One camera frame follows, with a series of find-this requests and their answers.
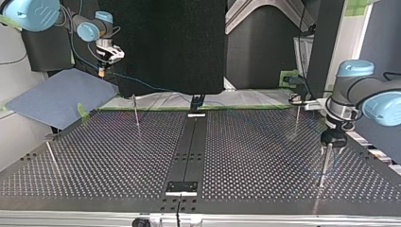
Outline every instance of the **end effector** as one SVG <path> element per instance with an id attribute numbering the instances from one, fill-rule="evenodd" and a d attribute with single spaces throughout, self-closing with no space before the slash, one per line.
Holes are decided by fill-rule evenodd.
<path id="1" fill-rule="evenodd" d="M 383 82 L 374 77 L 369 61 L 350 60 L 340 65 L 333 95 L 325 103 L 328 127 L 322 133 L 324 147 L 344 148 L 346 132 L 364 114 L 381 126 L 401 124 L 401 80 Z"/>

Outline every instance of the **optical breadboard table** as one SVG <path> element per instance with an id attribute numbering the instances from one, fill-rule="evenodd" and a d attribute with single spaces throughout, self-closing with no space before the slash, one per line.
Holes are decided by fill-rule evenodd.
<path id="1" fill-rule="evenodd" d="M 204 226 L 278 217 L 401 225 L 401 177 L 351 138 L 318 187 L 325 126 L 317 113 L 301 112 L 298 121 L 294 109 L 139 119 L 138 126 L 134 112 L 94 113 L 1 172 L 0 226 L 130 226 L 140 217 L 169 218 L 163 226 L 189 217 L 203 217 Z M 168 196 L 172 183 L 192 183 L 196 194 Z"/>

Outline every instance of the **black foam panel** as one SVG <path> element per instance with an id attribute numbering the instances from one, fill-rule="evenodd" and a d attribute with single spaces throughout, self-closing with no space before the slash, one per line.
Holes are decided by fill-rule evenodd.
<path id="1" fill-rule="evenodd" d="M 190 95 L 218 94 L 226 72 L 225 0 L 99 0 L 121 31 L 126 58 L 114 70 L 155 87 Z M 154 92 L 118 79 L 123 96 Z"/>

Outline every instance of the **cable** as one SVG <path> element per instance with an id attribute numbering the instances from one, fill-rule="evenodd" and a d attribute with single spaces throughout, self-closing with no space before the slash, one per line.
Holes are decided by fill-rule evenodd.
<path id="1" fill-rule="evenodd" d="M 385 78 L 388 81 L 392 81 L 392 79 L 390 79 L 388 75 L 401 77 L 401 73 L 385 72 L 383 73 L 383 78 Z"/>
<path id="2" fill-rule="evenodd" d="M 55 24 L 54 26 L 65 26 L 65 23 L 67 22 L 67 14 L 65 13 L 64 9 L 61 8 L 62 14 L 64 15 L 64 21 L 61 24 Z"/>
<path id="3" fill-rule="evenodd" d="M 120 32 L 121 26 L 113 27 L 113 30 L 115 30 L 115 29 L 117 29 L 117 31 L 114 31 L 111 35 L 108 35 L 108 36 L 112 37 L 112 36 L 116 35 L 118 32 Z"/>
<path id="4" fill-rule="evenodd" d="M 24 55 L 21 59 L 19 59 L 19 60 L 10 61 L 10 62 L 2 62 L 2 63 L 0 63 L 0 65 L 8 65 L 8 64 L 18 63 L 18 62 L 23 61 L 26 57 L 27 57 L 27 53 L 25 53 L 25 55 Z"/>
<path id="5" fill-rule="evenodd" d="M 83 0 L 80 0 L 79 2 L 79 15 L 82 15 L 82 7 L 83 7 Z"/>

